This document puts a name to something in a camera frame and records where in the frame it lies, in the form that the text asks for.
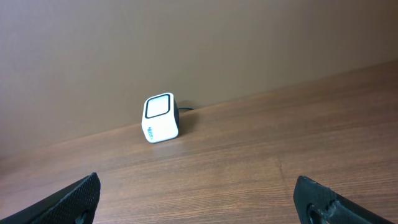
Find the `wall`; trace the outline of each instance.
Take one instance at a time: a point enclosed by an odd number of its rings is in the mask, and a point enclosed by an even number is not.
[[[396,0],[0,0],[1,154],[398,58]]]

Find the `black cable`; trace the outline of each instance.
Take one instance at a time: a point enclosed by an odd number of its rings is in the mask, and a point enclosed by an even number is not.
[[[179,110],[193,110],[193,108],[179,108]]]

